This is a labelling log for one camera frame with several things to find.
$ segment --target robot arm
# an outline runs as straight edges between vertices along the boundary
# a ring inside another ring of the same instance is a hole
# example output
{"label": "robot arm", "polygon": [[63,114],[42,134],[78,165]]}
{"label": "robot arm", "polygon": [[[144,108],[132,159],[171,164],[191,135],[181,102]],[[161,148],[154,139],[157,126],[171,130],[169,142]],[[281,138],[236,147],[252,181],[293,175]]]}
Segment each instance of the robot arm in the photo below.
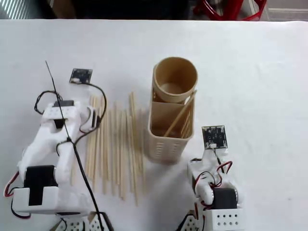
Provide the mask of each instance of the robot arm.
{"label": "robot arm", "polygon": [[[96,127],[97,120],[92,107],[84,107],[75,101],[61,101],[61,108],[72,141],[77,139],[81,125],[84,131]],[[14,190],[15,211],[62,216],[89,213],[86,195],[61,187],[69,184],[75,156],[72,143],[66,141],[67,133],[58,103],[49,104],[34,141],[18,164],[24,187]],[[41,165],[47,155],[56,153],[59,155],[56,167]]]}
{"label": "robot arm", "polygon": [[178,230],[244,230],[243,193],[228,174],[232,161],[223,161],[228,155],[224,126],[202,129],[203,158],[195,158],[187,166],[188,179],[196,195],[195,212],[183,220]]}

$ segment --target black cable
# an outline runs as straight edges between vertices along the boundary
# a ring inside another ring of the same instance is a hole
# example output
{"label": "black cable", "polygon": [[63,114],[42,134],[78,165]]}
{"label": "black cable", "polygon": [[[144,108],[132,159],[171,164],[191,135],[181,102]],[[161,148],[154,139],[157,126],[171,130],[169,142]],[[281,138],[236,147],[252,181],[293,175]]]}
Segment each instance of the black cable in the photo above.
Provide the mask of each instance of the black cable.
{"label": "black cable", "polygon": [[64,116],[63,116],[63,113],[62,113],[62,109],[61,109],[60,97],[58,97],[57,89],[56,89],[56,86],[55,86],[55,84],[54,84],[54,80],[53,80],[52,74],[51,74],[51,72],[50,72],[50,69],[49,69],[49,66],[48,66],[47,61],[45,61],[45,63],[46,63],[46,66],[47,66],[47,68],[48,68],[48,71],[49,71],[51,80],[52,80],[52,85],[53,85],[54,91],[56,92],[57,101],[58,101],[58,104],[59,104],[59,108],[60,108],[62,120],[63,120],[64,127],[65,127],[65,130],[66,130],[66,133],[67,133],[67,142],[71,142],[72,145],[73,145],[74,152],[75,152],[75,156],[76,156],[76,159],[77,159],[79,168],[80,168],[80,172],[81,172],[82,178],[83,178],[83,180],[84,180],[84,182],[85,182],[85,184],[86,184],[86,186],[87,186],[87,188],[88,188],[88,190],[89,190],[90,196],[91,196],[92,201],[93,201],[93,203],[94,203],[94,207],[95,207],[95,210],[96,210],[96,214],[97,214],[97,216],[98,216],[98,221],[99,221],[99,223],[100,223],[101,230],[103,231],[103,230],[104,230],[104,227],[103,227],[102,219],[101,219],[101,216],[100,216],[100,211],[99,211],[99,209],[98,209],[98,206],[97,206],[97,203],[96,203],[94,194],[93,194],[93,192],[92,192],[92,189],[91,189],[91,187],[90,187],[90,185],[89,185],[87,176],[86,176],[86,174],[85,174],[85,172],[84,172],[84,170],[83,170],[82,163],[81,163],[81,160],[80,160],[80,157],[79,157],[79,153],[78,153],[78,151],[77,151],[76,144],[77,144],[77,142],[78,142],[82,137],[85,137],[86,135],[90,134],[91,132],[93,132],[94,130],[96,130],[96,129],[99,127],[99,125],[100,125],[100,123],[101,123],[101,121],[102,121],[102,119],[103,119],[103,116],[104,116],[104,114],[105,114],[106,107],[107,107],[106,95],[105,95],[104,91],[103,91],[102,89],[100,89],[99,87],[97,87],[97,86],[95,86],[95,85],[93,85],[93,84],[87,84],[87,85],[96,87],[97,89],[99,89],[99,90],[103,93],[103,95],[104,95],[104,100],[105,100],[105,108],[104,108],[104,112],[103,112],[103,114],[102,114],[102,117],[101,117],[100,120],[99,120],[99,124],[95,127],[95,129],[93,129],[93,130],[91,130],[91,131],[89,131],[89,132],[83,134],[83,135],[80,136],[80,137],[76,140],[76,142],[74,143],[74,142],[72,141],[72,139],[70,138],[70,136],[69,136],[69,134],[68,134],[68,131],[67,131],[67,127],[66,127],[66,124],[65,124],[65,119],[64,119]]}
{"label": "black cable", "polygon": [[219,157],[218,157],[217,154],[216,154],[216,150],[213,149],[213,152],[214,152],[214,154],[215,154],[215,156],[216,156],[216,158],[217,158],[218,164],[221,165],[221,161],[220,161]]}
{"label": "black cable", "polygon": [[87,132],[81,130],[81,127],[84,126],[84,125],[88,122],[88,120],[90,119],[90,117],[91,117],[91,109],[90,109],[89,107],[87,107],[87,109],[88,109],[88,111],[89,111],[88,119],[86,120],[86,122],[84,122],[82,125],[80,125],[80,128],[79,128],[79,131],[82,132],[82,133],[87,133]]}
{"label": "black cable", "polygon": [[205,223],[205,216],[203,215],[203,226],[202,226],[202,231],[204,230],[204,223]]}
{"label": "black cable", "polygon": [[41,115],[44,113],[44,111],[41,112],[41,111],[38,109],[38,103],[39,103],[40,99],[42,98],[42,96],[43,96],[44,94],[46,94],[46,93],[53,93],[53,94],[55,94],[55,95],[57,96],[57,98],[59,97],[61,100],[63,100],[62,96],[59,95],[58,93],[56,93],[54,90],[45,90],[45,91],[43,91],[43,92],[37,97],[37,100],[36,100],[36,102],[35,102],[35,104],[34,104],[34,111],[36,111],[37,113],[39,113],[39,114],[41,114]]}
{"label": "black cable", "polygon": [[14,189],[20,189],[20,187],[11,188],[11,190],[9,191],[9,194],[11,194],[14,191]]}
{"label": "black cable", "polygon": [[97,88],[98,90],[100,90],[100,92],[103,94],[103,97],[104,97],[104,111],[102,113],[102,115],[99,117],[99,120],[98,120],[98,124],[96,125],[96,127],[91,130],[91,131],[88,131],[86,133],[84,133],[83,135],[81,135],[76,141],[75,141],[75,144],[77,145],[77,143],[85,136],[89,135],[90,133],[94,132],[96,129],[98,129],[100,127],[100,124],[102,122],[102,119],[103,117],[105,116],[105,113],[106,113],[106,109],[107,109],[107,98],[106,98],[106,95],[105,95],[105,92],[98,86],[94,85],[94,84],[91,84],[91,83],[74,83],[74,84],[77,84],[77,85],[89,85],[89,86],[92,86],[92,87],[95,87]]}
{"label": "black cable", "polygon": [[22,216],[22,215],[17,214],[17,213],[14,211],[14,209],[13,209],[13,199],[12,199],[12,201],[11,201],[11,211],[12,211],[13,215],[14,215],[15,217],[17,217],[17,218],[20,218],[20,219],[30,219],[30,218],[31,218],[31,213],[29,213],[29,215],[27,215],[27,216]]}
{"label": "black cable", "polygon": [[214,181],[214,186],[216,185],[216,181],[215,181],[215,177],[213,176],[213,174],[212,173],[210,173],[209,171],[204,171],[203,173],[208,173],[208,174],[210,174],[211,175],[211,177],[213,178],[213,181]]}
{"label": "black cable", "polygon": [[64,231],[66,231],[67,230],[67,222],[66,222],[66,220],[64,220],[63,218],[60,218],[61,219],[61,221],[63,221],[64,222],[64,225],[65,225],[65,229],[64,229]]}

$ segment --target tabletop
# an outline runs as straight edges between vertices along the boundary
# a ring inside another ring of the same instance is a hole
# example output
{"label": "tabletop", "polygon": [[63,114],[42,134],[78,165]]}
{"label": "tabletop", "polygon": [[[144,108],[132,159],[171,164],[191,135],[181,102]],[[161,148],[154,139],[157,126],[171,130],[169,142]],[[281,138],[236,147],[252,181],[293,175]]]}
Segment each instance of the tabletop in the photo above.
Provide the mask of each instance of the tabletop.
{"label": "tabletop", "polygon": [[[231,173],[245,194],[246,230],[306,230],[308,23],[0,20],[0,34],[3,186],[39,128],[35,99],[52,89],[45,60],[65,98],[80,92],[68,84],[72,69],[89,68],[108,102],[128,102],[134,91],[148,108],[153,66],[179,56],[199,76],[193,138],[176,165],[146,161],[147,194],[138,207],[132,195],[123,202],[98,191],[100,210],[115,230],[175,230],[193,208],[186,165],[202,156],[201,126],[225,125]],[[82,180],[78,187],[86,192]],[[48,230],[57,221],[18,220],[10,202],[0,200],[2,230]]]}

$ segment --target floor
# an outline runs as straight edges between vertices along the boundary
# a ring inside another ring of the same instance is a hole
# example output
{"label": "floor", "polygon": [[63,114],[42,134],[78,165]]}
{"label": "floor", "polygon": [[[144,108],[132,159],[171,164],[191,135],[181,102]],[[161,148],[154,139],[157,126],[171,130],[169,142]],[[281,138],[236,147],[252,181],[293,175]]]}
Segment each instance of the floor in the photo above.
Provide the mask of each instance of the floor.
{"label": "floor", "polygon": [[[189,1],[190,20],[208,20],[205,15],[194,15],[196,0]],[[222,14],[224,0],[208,0],[218,14]],[[244,0],[239,18],[252,15],[258,11],[254,0]],[[268,0],[260,21],[308,21],[308,0]]]}

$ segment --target cable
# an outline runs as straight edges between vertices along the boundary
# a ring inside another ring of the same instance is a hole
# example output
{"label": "cable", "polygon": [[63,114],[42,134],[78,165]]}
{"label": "cable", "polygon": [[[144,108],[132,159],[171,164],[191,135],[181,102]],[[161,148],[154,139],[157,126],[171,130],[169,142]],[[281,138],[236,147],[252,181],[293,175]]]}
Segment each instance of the cable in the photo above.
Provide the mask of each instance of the cable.
{"label": "cable", "polygon": [[220,161],[220,158],[217,156],[217,154],[216,154],[216,150],[213,148],[212,149],[213,150],[213,152],[214,152],[214,154],[215,154],[215,156],[216,156],[216,158],[217,158],[217,162],[218,162],[218,164],[219,165],[221,165],[221,161]]}
{"label": "cable", "polygon": [[82,132],[82,133],[86,133],[85,131],[81,130],[81,127],[84,126],[88,120],[90,119],[91,117],[91,109],[89,107],[87,107],[88,111],[89,111],[89,116],[88,116],[88,119],[86,120],[86,122],[84,122],[82,125],[80,125],[80,128],[79,128],[79,131]]}
{"label": "cable", "polygon": [[86,184],[86,186],[87,186],[87,188],[88,188],[88,190],[89,190],[90,196],[91,196],[92,201],[93,201],[93,203],[94,203],[94,207],[95,207],[95,210],[96,210],[96,214],[97,214],[97,216],[98,216],[98,221],[99,221],[99,223],[100,223],[101,230],[103,231],[103,230],[104,230],[104,227],[103,227],[102,219],[101,219],[101,216],[100,216],[100,212],[99,212],[99,209],[98,209],[98,206],[97,206],[97,203],[96,203],[94,194],[93,194],[93,192],[92,192],[92,189],[91,189],[91,187],[90,187],[90,185],[89,185],[87,176],[86,176],[86,174],[85,174],[85,172],[84,172],[84,170],[83,170],[82,163],[81,163],[81,160],[80,160],[80,157],[79,157],[79,153],[78,153],[78,151],[77,151],[76,144],[78,143],[78,141],[79,141],[82,137],[85,137],[86,135],[90,134],[91,132],[93,132],[94,130],[96,130],[96,129],[100,126],[101,121],[102,121],[102,119],[103,119],[103,116],[105,115],[105,112],[106,112],[106,107],[107,107],[106,95],[105,95],[104,91],[103,91],[101,88],[97,87],[96,85],[93,85],[93,84],[90,84],[90,83],[87,83],[87,84],[86,84],[86,85],[90,85],[90,86],[93,86],[93,87],[99,89],[99,90],[103,93],[104,100],[105,100],[104,112],[103,112],[101,118],[99,119],[99,124],[97,124],[97,126],[95,127],[95,129],[93,129],[93,130],[91,130],[91,131],[89,131],[89,132],[87,132],[87,133],[81,135],[81,136],[75,141],[75,143],[74,143],[74,142],[72,141],[72,139],[70,138],[70,136],[69,136],[69,134],[68,134],[68,131],[67,131],[67,127],[66,127],[66,124],[65,124],[65,119],[64,119],[64,116],[63,116],[63,113],[62,113],[62,109],[61,109],[61,104],[60,104],[60,99],[59,99],[60,97],[58,96],[57,89],[56,89],[56,86],[55,86],[55,84],[54,84],[54,80],[53,80],[52,74],[51,74],[51,72],[50,72],[50,69],[49,69],[49,66],[48,66],[47,61],[45,61],[45,63],[46,63],[46,66],[47,66],[47,68],[48,68],[48,72],[49,72],[49,74],[50,74],[51,80],[52,80],[52,85],[53,85],[54,91],[56,92],[57,101],[58,101],[58,104],[59,104],[59,109],[60,109],[60,112],[61,112],[62,120],[63,120],[63,122],[64,122],[65,130],[66,130],[66,133],[67,133],[67,142],[71,142],[72,145],[73,145],[74,152],[75,152],[75,156],[76,156],[76,159],[77,159],[79,168],[80,168],[80,172],[81,172],[82,178],[83,178],[83,180],[84,180],[84,182],[85,182],[85,184]]}
{"label": "cable", "polygon": [[16,172],[15,175],[10,179],[10,181],[5,185],[4,187],[4,191],[3,191],[3,196],[4,197],[10,197],[10,196],[13,196],[13,190],[16,188],[12,188],[10,191],[9,191],[9,188],[10,188],[10,185],[13,184],[13,182],[17,179],[19,175],[19,172]]}
{"label": "cable", "polygon": [[204,223],[205,223],[205,216],[203,215],[203,226],[202,226],[202,231],[204,230]]}
{"label": "cable", "polygon": [[196,188],[197,188],[197,183],[198,183],[200,177],[202,176],[202,174],[204,174],[204,173],[209,173],[209,174],[212,176],[212,178],[213,178],[213,180],[214,180],[214,183],[211,183],[211,184],[212,184],[212,186],[216,186],[216,182],[215,182],[215,178],[214,178],[213,174],[210,173],[209,171],[203,171],[203,172],[201,172],[201,173],[198,175],[198,177],[196,178],[195,187],[194,187],[194,191],[195,191],[195,192],[196,192]]}
{"label": "cable", "polygon": [[227,161],[226,163],[223,163],[222,165],[219,165],[219,166],[217,167],[216,172],[218,173],[218,176],[219,176],[220,181],[218,182],[218,184],[216,185],[216,187],[220,187],[220,186],[222,185],[222,177],[221,177],[220,173],[218,172],[219,169],[222,169],[224,166],[229,165],[228,168],[227,168],[227,173],[228,173],[229,170],[230,170],[230,168],[231,168],[231,166],[232,166],[232,164],[233,164],[232,161]]}
{"label": "cable", "polygon": [[11,202],[11,211],[13,213],[13,215],[17,218],[20,218],[20,219],[23,219],[23,220],[27,220],[27,219],[30,219],[31,218],[31,213],[29,213],[29,215],[27,216],[22,216],[22,215],[19,215],[17,214],[14,209],[13,209],[13,199],[12,199],[12,202]]}
{"label": "cable", "polygon": [[94,84],[91,84],[91,83],[74,83],[74,84],[77,84],[77,85],[89,85],[89,86],[92,86],[92,87],[95,87],[97,88],[98,90],[100,90],[100,92],[103,94],[103,97],[104,97],[104,111],[102,113],[102,115],[99,117],[98,119],[98,124],[96,125],[96,127],[91,130],[91,131],[88,131],[86,133],[84,133],[83,135],[81,135],[76,141],[75,141],[75,144],[77,145],[77,143],[85,136],[89,135],[90,133],[92,133],[93,131],[95,131],[96,129],[98,129],[100,127],[100,124],[102,122],[102,119],[103,117],[105,116],[105,113],[106,113],[106,109],[107,109],[107,98],[106,98],[106,95],[105,95],[105,92],[98,86],[94,85]]}
{"label": "cable", "polygon": [[55,94],[55,95],[57,96],[57,98],[59,97],[61,100],[63,100],[62,96],[59,95],[58,93],[56,93],[54,90],[45,90],[45,91],[43,91],[43,92],[37,97],[37,100],[36,100],[36,102],[35,102],[35,104],[34,104],[34,111],[36,111],[37,113],[39,113],[39,114],[41,114],[41,115],[44,114],[44,111],[41,112],[41,111],[38,109],[38,103],[39,103],[40,99],[42,98],[42,96],[43,96],[45,93],[53,93],[53,94]]}
{"label": "cable", "polygon": [[64,222],[64,225],[65,225],[64,231],[66,231],[66,230],[67,230],[67,222],[66,222],[66,220],[64,220],[63,218],[60,218],[60,219]]}

